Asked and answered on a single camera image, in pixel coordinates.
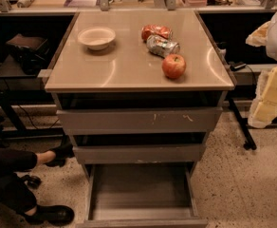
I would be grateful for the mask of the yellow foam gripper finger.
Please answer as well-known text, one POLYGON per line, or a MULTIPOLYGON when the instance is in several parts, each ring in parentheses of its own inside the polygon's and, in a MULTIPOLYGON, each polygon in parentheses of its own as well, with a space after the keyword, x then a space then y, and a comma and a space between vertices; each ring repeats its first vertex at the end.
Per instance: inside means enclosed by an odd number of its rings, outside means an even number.
POLYGON ((277 66, 261 72, 255 93, 248 124, 254 128, 265 128, 277 117, 277 66))
POLYGON ((246 44, 253 47, 265 46, 268 41, 268 26, 269 22, 265 22, 262 26, 256 29, 246 39, 246 44))

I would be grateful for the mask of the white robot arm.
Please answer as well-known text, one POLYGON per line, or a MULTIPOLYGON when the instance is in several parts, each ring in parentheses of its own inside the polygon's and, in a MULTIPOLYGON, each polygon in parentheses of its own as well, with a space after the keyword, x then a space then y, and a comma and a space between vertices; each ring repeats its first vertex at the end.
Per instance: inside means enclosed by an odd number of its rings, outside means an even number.
MULTIPOLYGON (((277 61, 277 11, 246 39, 253 47, 266 47, 269 58, 277 61)), ((277 117, 277 66, 262 71, 258 77, 256 97, 249 109, 248 123, 255 128, 265 128, 277 117)))

